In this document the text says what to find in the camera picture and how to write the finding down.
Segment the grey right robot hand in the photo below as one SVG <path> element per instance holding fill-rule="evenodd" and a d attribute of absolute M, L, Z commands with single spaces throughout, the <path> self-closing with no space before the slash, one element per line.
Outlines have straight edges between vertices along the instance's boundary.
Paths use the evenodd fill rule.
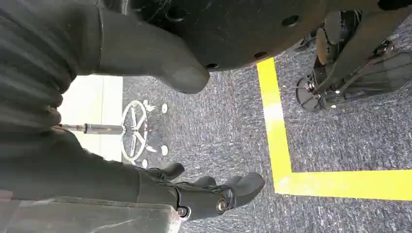
<path fill-rule="evenodd" d="M 188 208 L 191 219 L 250 203 L 257 173 L 217 185 L 209 176 L 173 183 L 184 168 L 142 169 L 106 161 L 60 127 L 62 95 L 77 76 L 153 76 L 196 94 L 205 70 L 179 37 L 84 1 L 0 3 L 0 195 L 3 199 L 76 197 Z"/>

